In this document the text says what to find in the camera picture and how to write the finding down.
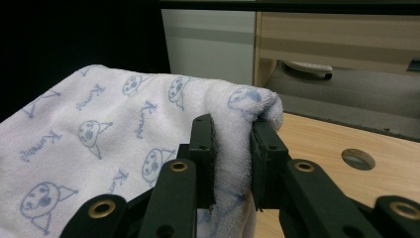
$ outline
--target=towel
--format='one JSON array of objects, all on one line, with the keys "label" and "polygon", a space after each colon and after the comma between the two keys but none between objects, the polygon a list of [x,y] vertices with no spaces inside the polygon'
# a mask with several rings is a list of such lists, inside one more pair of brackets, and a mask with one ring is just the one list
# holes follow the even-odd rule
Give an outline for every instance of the towel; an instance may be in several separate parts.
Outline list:
[{"label": "towel", "polygon": [[207,113],[219,148],[216,205],[197,210],[197,236],[253,237],[250,131],[258,117],[280,127],[278,95],[105,65],[75,71],[0,124],[0,237],[59,237],[88,199],[149,190]]}]

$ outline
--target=table surface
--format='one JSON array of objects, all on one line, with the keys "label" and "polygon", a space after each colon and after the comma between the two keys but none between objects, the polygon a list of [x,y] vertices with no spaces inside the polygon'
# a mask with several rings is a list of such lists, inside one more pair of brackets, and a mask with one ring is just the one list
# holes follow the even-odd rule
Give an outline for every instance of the table surface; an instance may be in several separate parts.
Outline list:
[{"label": "table surface", "polygon": [[[292,159],[321,166],[343,193],[370,207],[382,195],[399,195],[420,202],[420,143],[336,124],[284,114],[278,136]],[[375,167],[359,171],[342,159],[346,149],[370,154]],[[255,237],[284,237],[278,210],[257,214]]]}]

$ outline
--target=printed towel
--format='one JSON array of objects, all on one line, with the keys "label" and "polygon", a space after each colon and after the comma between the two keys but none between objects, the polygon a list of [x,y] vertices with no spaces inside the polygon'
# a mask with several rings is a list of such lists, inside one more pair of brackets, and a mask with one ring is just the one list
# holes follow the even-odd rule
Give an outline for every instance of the printed towel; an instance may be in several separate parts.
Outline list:
[{"label": "printed towel", "polygon": [[76,71],[0,124],[0,237],[59,237],[88,199],[147,191],[207,113],[219,147],[217,204],[198,210],[197,236],[253,237],[250,131],[259,116],[280,127],[277,94],[104,65]]}]

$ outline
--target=blue text print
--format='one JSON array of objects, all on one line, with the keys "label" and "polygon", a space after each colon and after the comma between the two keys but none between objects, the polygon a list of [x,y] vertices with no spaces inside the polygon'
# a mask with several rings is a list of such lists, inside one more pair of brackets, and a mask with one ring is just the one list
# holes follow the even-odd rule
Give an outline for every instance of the blue text print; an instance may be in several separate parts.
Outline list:
[{"label": "blue text print", "polygon": [[151,150],[143,163],[143,178],[148,181],[151,186],[155,186],[161,167],[168,160],[174,159],[174,156],[175,150]]},{"label": "blue text print", "polygon": [[150,102],[146,101],[145,106],[142,107],[142,109],[140,110],[141,112],[141,118],[140,118],[140,124],[139,124],[139,128],[135,131],[137,133],[137,138],[139,139],[143,139],[143,128],[145,127],[145,111],[149,111],[149,114],[152,114],[153,111],[156,111],[158,108],[158,105],[155,104],[151,104]]},{"label": "blue text print", "polygon": [[176,103],[176,106],[184,109],[183,107],[183,90],[185,85],[191,80],[191,77],[179,76],[173,80],[169,88],[169,101]]},{"label": "blue text print", "polygon": [[52,182],[42,182],[25,196],[21,203],[21,213],[38,229],[48,235],[52,221],[52,211],[60,201],[77,193],[77,190],[57,186]]},{"label": "blue text print", "polygon": [[126,83],[124,83],[123,93],[128,96],[133,96],[137,92],[140,84],[151,79],[153,76],[154,74],[131,76],[129,79],[127,79]]},{"label": "blue text print", "polygon": [[39,96],[33,102],[29,103],[24,108],[22,108],[22,111],[28,114],[29,118],[33,118],[35,116],[35,111],[36,111],[37,105],[40,103],[40,100],[44,100],[44,99],[55,97],[55,96],[60,96],[59,92],[49,90],[43,95]]},{"label": "blue text print", "polygon": [[236,90],[229,97],[228,107],[242,112],[242,117],[247,121],[255,119],[258,113],[258,105],[262,97],[255,87],[243,87]]},{"label": "blue text print", "polygon": [[122,186],[123,181],[125,181],[128,176],[129,176],[128,173],[124,173],[123,171],[118,170],[117,175],[112,179],[112,184],[111,184],[111,187],[109,188],[109,193],[113,194],[118,184]]},{"label": "blue text print", "polygon": [[37,145],[31,147],[30,149],[26,151],[21,151],[21,160],[24,162],[29,162],[28,159],[29,156],[32,156],[36,154],[38,151],[42,150],[44,148],[44,145],[47,142],[50,142],[51,144],[54,144],[55,141],[58,141],[61,138],[61,135],[58,135],[54,133],[53,131],[50,131],[50,133],[46,136],[43,136],[41,140],[37,143]]},{"label": "blue text print", "polygon": [[104,91],[105,87],[101,87],[99,86],[99,84],[96,84],[95,87],[93,87],[93,89],[90,90],[89,95],[86,97],[85,100],[76,103],[77,110],[81,111],[83,107],[85,107],[93,99],[94,96],[98,97]]},{"label": "blue text print", "polygon": [[110,126],[112,126],[112,122],[99,124],[97,121],[86,121],[80,125],[78,130],[78,136],[81,144],[87,147],[89,151],[99,160],[102,159],[102,156],[96,141],[99,134],[104,132]]}]

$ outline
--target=screw hole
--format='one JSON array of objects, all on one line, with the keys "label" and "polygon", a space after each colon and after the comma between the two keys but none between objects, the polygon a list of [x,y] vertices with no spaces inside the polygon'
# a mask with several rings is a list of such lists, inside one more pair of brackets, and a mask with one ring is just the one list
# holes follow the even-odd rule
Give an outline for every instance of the screw hole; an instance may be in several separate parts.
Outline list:
[{"label": "screw hole", "polygon": [[296,168],[302,172],[313,172],[315,170],[315,168],[305,162],[299,162],[295,164]]},{"label": "screw hole", "polygon": [[173,227],[171,227],[170,225],[162,225],[160,228],[157,229],[157,237],[170,238],[172,237],[174,232],[175,231],[173,230]]},{"label": "screw hole", "polygon": [[411,220],[420,220],[420,210],[408,203],[402,201],[393,201],[390,203],[390,207],[400,216]]},{"label": "screw hole", "polygon": [[88,210],[91,218],[97,219],[108,216],[115,210],[115,202],[111,199],[99,200],[93,203]]},{"label": "screw hole", "polygon": [[343,227],[343,231],[346,234],[347,237],[351,237],[351,238],[363,238],[365,237],[364,234],[362,233],[361,230],[359,230],[358,228],[354,227],[354,226],[344,226]]},{"label": "screw hole", "polygon": [[343,161],[350,167],[360,171],[370,171],[375,166],[374,158],[358,149],[347,149],[342,152]]},{"label": "screw hole", "polygon": [[105,212],[107,210],[109,210],[111,206],[109,204],[100,204],[95,208],[95,212]]},{"label": "screw hole", "polygon": [[170,165],[170,169],[175,172],[183,172],[188,168],[188,165],[184,162],[175,162]]}]

